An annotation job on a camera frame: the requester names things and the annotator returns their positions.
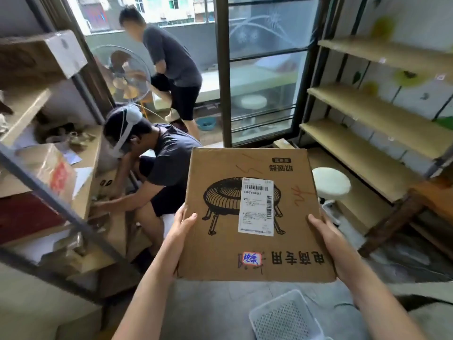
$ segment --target short sleeve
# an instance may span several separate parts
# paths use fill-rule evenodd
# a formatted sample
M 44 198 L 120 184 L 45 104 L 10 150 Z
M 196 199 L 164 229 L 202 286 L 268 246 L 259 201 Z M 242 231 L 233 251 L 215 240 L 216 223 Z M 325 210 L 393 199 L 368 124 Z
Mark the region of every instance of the short sleeve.
M 164 44 L 159 31 L 154 28 L 148 28 L 144 37 L 144 45 L 148 49 L 154 64 L 165 59 Z
M 160 155 L 156 157 L 148 181 L 158 186 L 173 186 L 181 177 L 181 164 L 171 156 Z

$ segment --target white stool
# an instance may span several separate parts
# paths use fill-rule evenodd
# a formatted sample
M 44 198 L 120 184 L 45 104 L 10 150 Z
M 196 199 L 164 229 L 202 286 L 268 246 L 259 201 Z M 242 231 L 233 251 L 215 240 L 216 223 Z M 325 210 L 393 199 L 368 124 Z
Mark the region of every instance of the white stool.
M 340 224 L 340 212 L 334 208 L 335 201 L 340 200 L 351 190 L 351 182 L 342 172 L 329 167 L 318 167 L 312 170 L 316 192 L 322 208 L 331 217 L 332 222 Z

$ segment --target white plastic basket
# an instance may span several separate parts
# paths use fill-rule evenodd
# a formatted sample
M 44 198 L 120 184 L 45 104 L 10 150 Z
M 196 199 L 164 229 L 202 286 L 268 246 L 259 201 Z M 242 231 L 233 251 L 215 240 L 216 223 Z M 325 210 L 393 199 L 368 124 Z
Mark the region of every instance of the white plastic basket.
M 299 290 L 292 290 L 249 313 L 257 340 L 325 340 Z

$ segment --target sliding glass door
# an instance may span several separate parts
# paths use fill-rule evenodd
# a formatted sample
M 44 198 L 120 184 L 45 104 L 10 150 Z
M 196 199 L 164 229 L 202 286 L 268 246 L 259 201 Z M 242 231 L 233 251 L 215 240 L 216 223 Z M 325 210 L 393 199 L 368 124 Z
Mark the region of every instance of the sliding glass door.
M 325 4 L 328 0 L 216 0 L 225 146 L 297 128 Z

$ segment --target gray t-shirt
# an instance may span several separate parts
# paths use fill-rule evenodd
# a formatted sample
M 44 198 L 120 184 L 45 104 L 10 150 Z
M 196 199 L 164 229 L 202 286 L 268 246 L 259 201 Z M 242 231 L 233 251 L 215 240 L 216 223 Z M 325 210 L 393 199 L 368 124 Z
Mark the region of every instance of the gray t-shirt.
M 154 64 L 165 60 L 165 76 L 179 87 L 201 85 L 201 74 L 189 51 L 169 32 L 155 25 L 149 25 L 143 33 L 143 44 L 150 53 Z
M 179 185 L 186 189 L 192 148 L 203 147 L 194 137 L 169 124 L 155 124 L 167 131 L 160 135 L 154 152 L 156 159 L 148 181 L 159 186 Z

